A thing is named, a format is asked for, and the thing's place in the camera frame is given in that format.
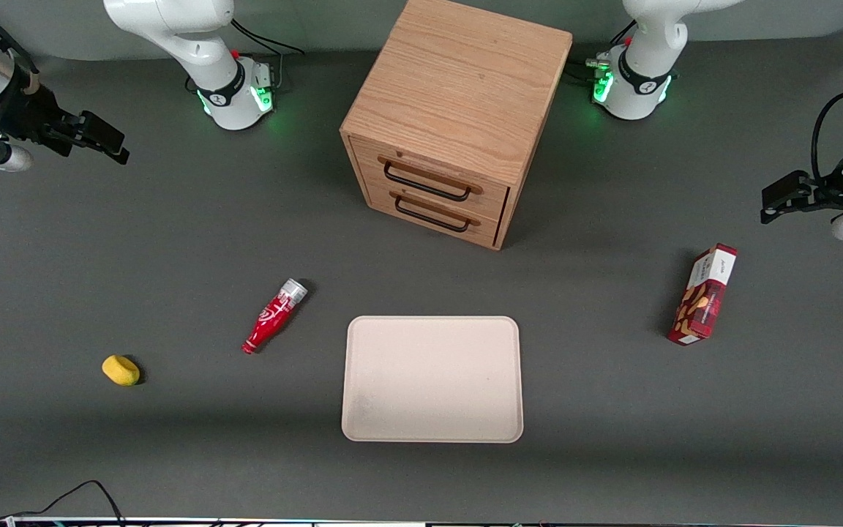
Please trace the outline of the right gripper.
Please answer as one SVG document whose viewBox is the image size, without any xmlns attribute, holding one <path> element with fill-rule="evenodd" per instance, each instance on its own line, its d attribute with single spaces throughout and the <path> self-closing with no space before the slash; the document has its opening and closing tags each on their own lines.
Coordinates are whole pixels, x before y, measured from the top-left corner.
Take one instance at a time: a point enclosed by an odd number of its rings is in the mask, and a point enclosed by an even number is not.
<svg viewBox="0 0 843 527">
<path fill-rule="evenodd" d="M 104 154 L 120 165 L 126 165 L 130 151 L 124 148 L 124 136 L 120 130 L 91 111 L 81 111 L 79 134 L 63 139 L 71 146 L 89 148 Z M 9 135 L 0 130 L 0 171 L 25 171 L 33 164 L 30 153 L 21 146 L 13 146 Z"/>
</svg>

